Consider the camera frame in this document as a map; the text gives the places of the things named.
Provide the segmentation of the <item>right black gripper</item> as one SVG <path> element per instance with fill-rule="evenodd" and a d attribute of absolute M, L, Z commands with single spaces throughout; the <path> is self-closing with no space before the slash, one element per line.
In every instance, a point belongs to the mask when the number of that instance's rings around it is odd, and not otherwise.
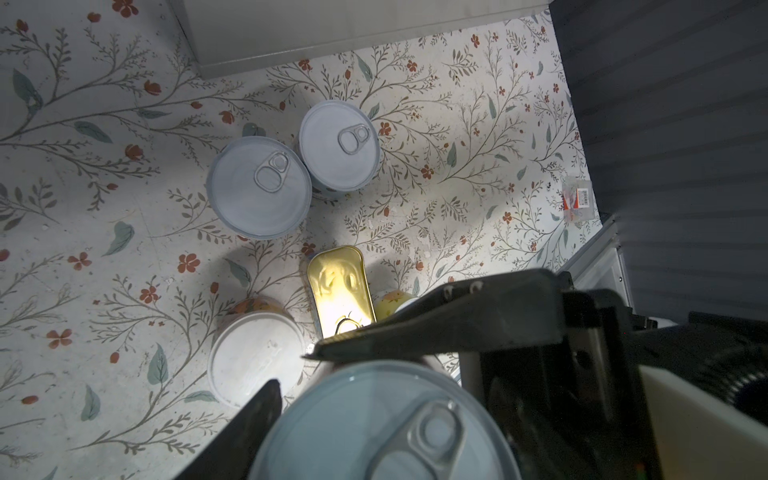
<path fill-rule="evenodd" d="M 660 479 L 633 339 L 617 293 L 563 295 L 551 271 L 533 269 L 445 284 L 383 322 L 316 342 L 304 357 L 478 352 L 459 355 L 462 385 L 499 426 L 521 478 Z"/>

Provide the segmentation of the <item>pink pull-tab can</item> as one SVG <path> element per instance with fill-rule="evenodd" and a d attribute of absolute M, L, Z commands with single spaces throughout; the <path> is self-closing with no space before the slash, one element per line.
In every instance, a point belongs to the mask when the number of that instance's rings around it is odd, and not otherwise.
<path fill-rule="evenodd" d="M 210 206 L 236 233 L 272 240 L 297 229 L 311 200 L 311 179 L 298 156 L 263 136 L 237 139 L 213 160 L 206 180 Z"/>

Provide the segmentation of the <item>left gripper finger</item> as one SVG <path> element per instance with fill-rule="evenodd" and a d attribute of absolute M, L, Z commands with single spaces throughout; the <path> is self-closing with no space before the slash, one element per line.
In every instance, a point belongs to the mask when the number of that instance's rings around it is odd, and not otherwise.
<path fill-rule="evenodd" d="M 246 479 L 261 444 L 281 413 L 280 383 L 271 379 L 176 479 Z"/>

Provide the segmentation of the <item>brown can white lid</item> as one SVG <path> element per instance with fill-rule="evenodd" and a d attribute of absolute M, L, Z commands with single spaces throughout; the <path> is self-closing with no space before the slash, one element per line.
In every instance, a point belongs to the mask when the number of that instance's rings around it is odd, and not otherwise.
<path fill-rule="evenodd" d="M 270 381 L 291 393 L 302 383 L 304 337 L 276 300 L 256 296 L 225 315 L 208 361 L 210 390 L 222 404 L 240 409 Z"/>

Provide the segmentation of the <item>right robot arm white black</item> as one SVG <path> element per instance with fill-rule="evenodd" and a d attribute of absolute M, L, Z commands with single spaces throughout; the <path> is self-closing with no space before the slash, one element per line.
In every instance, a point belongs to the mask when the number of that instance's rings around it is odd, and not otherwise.
<path fill-rule="evenodd" d="M 526 479 L 763 479 L 767 328 L 644 325 L 608 289 L 533 269 L 449 283 L 338 334 L 313 360 L 475 353 L 483 404 Z"/>

